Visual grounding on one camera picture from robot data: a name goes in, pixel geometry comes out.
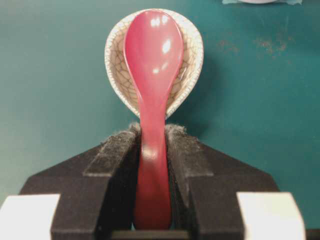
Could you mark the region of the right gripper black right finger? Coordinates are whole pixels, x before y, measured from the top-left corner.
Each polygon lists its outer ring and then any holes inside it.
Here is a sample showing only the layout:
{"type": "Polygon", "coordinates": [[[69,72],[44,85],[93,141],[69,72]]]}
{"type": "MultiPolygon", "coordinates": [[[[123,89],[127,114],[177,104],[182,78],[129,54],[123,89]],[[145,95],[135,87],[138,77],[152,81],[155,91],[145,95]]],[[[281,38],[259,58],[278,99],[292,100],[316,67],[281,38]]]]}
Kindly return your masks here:
{"type": "Polygon", "coordinates": [[[289,192],[270,174],[165,127],[173,222],[193,240],[309,240],[289,192]]]}

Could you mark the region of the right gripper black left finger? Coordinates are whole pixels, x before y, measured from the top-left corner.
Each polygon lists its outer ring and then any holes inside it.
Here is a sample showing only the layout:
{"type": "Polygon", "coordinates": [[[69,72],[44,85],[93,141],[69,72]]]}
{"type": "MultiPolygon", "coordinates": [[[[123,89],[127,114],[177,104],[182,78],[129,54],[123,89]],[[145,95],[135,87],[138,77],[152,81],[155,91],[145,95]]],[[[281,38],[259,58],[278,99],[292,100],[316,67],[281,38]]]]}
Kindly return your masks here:
{"type": "Polygon", "coordinates": [[[106,240],[130,230],[140,126],[30,176],[0,209],[3,240],[106,240]]]}

